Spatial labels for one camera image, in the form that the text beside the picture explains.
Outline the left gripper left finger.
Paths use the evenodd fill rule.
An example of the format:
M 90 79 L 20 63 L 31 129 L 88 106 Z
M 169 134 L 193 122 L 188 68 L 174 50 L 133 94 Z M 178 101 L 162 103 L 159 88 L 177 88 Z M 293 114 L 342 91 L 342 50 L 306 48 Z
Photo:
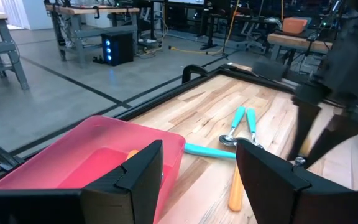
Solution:
M 163 142 L 78 189 L 0 190 L 0 223 L 153 223 Z

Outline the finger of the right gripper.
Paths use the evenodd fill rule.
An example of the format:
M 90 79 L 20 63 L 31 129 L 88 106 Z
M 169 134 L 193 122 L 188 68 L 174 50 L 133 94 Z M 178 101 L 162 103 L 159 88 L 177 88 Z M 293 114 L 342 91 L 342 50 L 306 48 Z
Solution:
M 334 115 L 307 155 L 304 168 L 311 167 L 337 145 L 356 135 L 358 135 L 358 121 L 342 115 Z
M 310 141 L 309 132 L 321 108 L 319 104 L 330 90 L 320 83 L 307 81 L 298 86 L 292 97 L 293 104 L 298 107 L 296 132 L 287 160 L 294 161 L 298 156 L 305 156 Z

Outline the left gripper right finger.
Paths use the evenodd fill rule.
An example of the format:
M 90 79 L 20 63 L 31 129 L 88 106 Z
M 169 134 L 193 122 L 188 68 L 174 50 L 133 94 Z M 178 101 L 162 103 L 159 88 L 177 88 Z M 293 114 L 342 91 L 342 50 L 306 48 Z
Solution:
M 358 191 L 237 140 L 242 184 L 258 223 L 358 223 Z

